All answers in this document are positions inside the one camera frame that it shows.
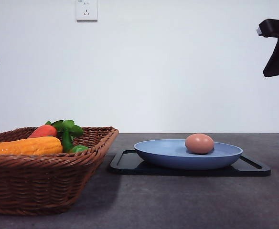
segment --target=orange carrot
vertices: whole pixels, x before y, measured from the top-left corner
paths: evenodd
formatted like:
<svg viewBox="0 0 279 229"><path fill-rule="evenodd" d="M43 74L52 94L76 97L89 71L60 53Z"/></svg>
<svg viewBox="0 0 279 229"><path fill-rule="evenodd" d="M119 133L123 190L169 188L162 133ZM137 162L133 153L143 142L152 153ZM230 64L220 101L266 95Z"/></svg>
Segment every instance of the orange carrot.
<svg viewBox="0 0 279 229"><path fill-rule="evenodd" d="M38 127L28 138L33 137L45 137L45 136L57 136L57 129L52 125L42 125Z"/></svg>

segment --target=egg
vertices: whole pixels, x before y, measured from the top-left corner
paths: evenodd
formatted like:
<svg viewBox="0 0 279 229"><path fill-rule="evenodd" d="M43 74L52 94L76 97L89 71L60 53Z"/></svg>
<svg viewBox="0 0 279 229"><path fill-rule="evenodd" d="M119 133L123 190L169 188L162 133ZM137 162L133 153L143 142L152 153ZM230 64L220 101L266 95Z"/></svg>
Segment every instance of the egg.
<svg viewBox="0 0 279 229"><path fill-rule="evenodd" d="M207 154L214 147L213 139L204 134L193 134L185 140L186 148L196 154Z"/></svg>

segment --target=dark table surface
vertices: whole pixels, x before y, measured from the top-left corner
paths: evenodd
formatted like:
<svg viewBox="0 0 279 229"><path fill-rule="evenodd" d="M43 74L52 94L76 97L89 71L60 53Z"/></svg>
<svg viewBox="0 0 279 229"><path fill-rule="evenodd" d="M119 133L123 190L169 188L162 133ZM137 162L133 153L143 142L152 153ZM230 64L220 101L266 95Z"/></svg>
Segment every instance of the dark table surface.
<svg viewBox="0 0 279 229"><path fill-rule="evenodd" d="M50 216L0 215L0 229L279 229L279 134L209 134L271 167L268 177L117 175L117 152L189 134L119 134L75 205Z"/></svg>

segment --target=wicker basket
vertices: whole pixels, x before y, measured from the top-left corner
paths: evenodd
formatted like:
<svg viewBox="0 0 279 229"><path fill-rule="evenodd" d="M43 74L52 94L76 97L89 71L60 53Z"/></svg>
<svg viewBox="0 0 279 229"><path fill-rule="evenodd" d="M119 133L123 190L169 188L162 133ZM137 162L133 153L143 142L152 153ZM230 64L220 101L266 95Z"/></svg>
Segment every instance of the wicker basket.
<svg viewBox="0 0 279 229"><path fill-rule="evenodd" d="M0 142L27 138L36 128L0 133ZM113 127L84 127L74 145L79 153L53 156L0 156L0 213L49 215L67 211L103 162L118 135Z"/></svg>

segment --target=electrical outlet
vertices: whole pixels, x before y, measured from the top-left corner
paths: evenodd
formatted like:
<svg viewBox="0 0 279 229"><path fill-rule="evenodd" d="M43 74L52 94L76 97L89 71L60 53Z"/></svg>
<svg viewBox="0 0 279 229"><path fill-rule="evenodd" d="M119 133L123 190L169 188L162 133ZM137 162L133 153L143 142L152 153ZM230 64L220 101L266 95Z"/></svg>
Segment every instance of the electrical outlet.
<svg viewBox="0 0 279 229"><path fill-rule="evenodd" d="M77 21L97 21L97 0L75 0Z"/></svg>

